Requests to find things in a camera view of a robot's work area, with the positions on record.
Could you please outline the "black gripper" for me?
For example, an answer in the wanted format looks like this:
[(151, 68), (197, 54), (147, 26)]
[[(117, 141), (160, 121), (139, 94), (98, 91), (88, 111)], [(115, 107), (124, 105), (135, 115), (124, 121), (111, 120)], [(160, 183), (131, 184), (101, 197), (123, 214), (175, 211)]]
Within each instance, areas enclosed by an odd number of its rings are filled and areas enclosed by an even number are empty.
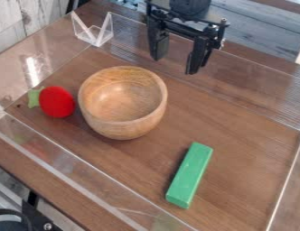
[(212, 50), (220, 49), (225, 29), (231, 23), (211, 9), (212, 0), (145, 0), (148, 18), (148, 40), (151, 56), (155, 60), (169, 51), (169, 32), (195, 38), (195, 47), (187, 61), (185, 73), (193, 75), (207, 65)]

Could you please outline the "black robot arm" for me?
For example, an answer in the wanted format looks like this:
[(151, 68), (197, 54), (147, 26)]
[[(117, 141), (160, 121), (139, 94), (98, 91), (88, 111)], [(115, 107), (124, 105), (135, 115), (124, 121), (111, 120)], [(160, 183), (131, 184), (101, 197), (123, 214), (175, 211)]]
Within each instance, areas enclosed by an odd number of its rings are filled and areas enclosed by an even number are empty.
[(151, 56), (161, 60), (169, 52), (169, 34), (195, 42), (187, 61), (188, 75), (207, 65), (213, 50), (224, 44), (227, 18), (211, 13), (212, 0), (145, 0)]

